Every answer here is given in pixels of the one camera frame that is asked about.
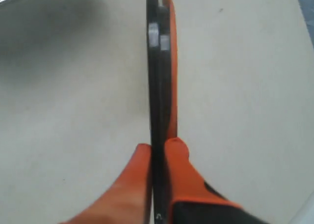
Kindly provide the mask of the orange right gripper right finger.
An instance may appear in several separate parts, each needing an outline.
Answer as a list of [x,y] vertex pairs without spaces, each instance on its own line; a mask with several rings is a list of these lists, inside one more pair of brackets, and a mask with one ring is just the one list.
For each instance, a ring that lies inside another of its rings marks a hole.
[[258,224],[260,220],[213,189],[189,161],[187,145],[180,139],[165,143],[170,178],[171,224]]

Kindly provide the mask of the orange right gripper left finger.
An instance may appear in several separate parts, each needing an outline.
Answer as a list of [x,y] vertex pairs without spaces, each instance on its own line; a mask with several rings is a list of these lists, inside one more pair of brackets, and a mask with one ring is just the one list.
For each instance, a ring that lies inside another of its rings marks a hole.
[[151,213],[151,146],[139,144],[110,188],[66,224],[148,224]]

